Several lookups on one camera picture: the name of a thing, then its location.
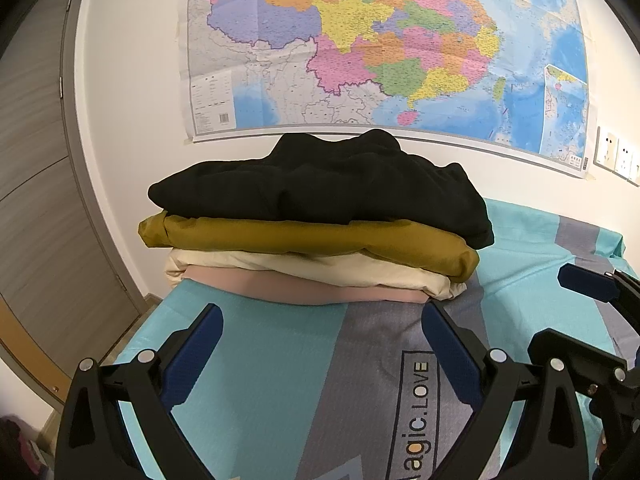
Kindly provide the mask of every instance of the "stack of folded clothes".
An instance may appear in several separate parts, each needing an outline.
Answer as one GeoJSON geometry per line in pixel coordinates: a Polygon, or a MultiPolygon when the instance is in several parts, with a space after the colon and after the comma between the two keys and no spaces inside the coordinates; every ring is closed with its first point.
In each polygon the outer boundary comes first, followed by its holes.
{"type": "Polygon", "coordinates": [[[210,161],[153,184],[141,222],[190,278],[259,300],[423,303],[454,298],[494,242],[456,163],[439,168],[375,129],[331,142],[284,134],[262,159],[210,161]]]}

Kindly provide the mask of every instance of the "wall socket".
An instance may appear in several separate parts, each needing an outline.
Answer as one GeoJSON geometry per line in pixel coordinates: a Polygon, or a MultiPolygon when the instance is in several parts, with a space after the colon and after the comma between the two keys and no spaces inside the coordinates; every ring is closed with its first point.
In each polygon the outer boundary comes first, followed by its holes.
{"type": "Polygon", "coordinates": [[[634,156],[631,158],[629,181],[636,184],[636,186],[640,186],[640,150],[635,150],[634,156]]]}
{"type": "Polygon", "coordinates": [[[598,127],[598,146],[596,148],[596,163],[608,170],[616,169],[616,155],[618,154],[618,136],[598,127]]]}
{"type": "Polygon", "coordinates": [[[631,159],[634,156],[634,149],[625,139],[618,141],[618,154],[616,155],[616,165],[614,171],[621,177],[629,179],[631,176],[631,159]]]}

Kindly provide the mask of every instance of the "wooden door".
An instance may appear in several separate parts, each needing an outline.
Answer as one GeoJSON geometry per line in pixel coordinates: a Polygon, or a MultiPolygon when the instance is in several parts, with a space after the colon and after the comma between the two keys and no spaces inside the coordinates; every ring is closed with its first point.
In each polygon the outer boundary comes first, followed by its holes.
{"type": "Polygon", "coordinates": [[[39,0],[0,59],[0,342],[60,400],[78,362],[100,361],[140,315],[69,157],[60,78],[69,2],[39,0]]]}

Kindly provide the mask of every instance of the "olive folded shirt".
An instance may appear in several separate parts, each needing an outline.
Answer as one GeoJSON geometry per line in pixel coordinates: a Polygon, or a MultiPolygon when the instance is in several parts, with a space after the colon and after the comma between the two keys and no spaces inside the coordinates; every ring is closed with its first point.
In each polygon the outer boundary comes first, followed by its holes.
{"type": "Polygon", "coordinates": [[[183,218],[163,211],[140,222],[138,233],[147,247],[310,256],[362,252],[443,274],[454,283],[466,282],[479,262],[478,253],[461,237],[409,220],[341,225],[183,218]]]}

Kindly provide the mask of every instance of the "floor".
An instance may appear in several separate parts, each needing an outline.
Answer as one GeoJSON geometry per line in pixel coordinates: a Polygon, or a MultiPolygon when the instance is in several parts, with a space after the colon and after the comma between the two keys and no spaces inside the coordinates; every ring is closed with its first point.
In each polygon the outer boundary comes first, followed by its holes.
{"type": "MultiPolygon", "coordinates": [[[[105,357],[101,365],[112,365],[116,360],[120,352],[124,350],[124,347],[131,341],[134,334],[138,331],[138,329],[142,326],[142,324],[147,320],[147,318],[151,315],[151,313],[158,307],[160,302],[162,301],[157,296],[148,295],[146,298],[146,303],[149,306],[149,310],[147,310],[140,318],[127,330],[127,333],[122,336],[122,338],[116,343],[116,345],[111,349],[111,352],[105,357]]],[[[55,456],[56,454],[56,444],[58,441],[58,429],[60,428],[60,420],[62,416],[58,412],[53,412],[53,414],[49,417],[45,427],[40,432],[40,436],[38,438],[37,444],[38,447],[49,453],[51,456],[55,456]]]]}

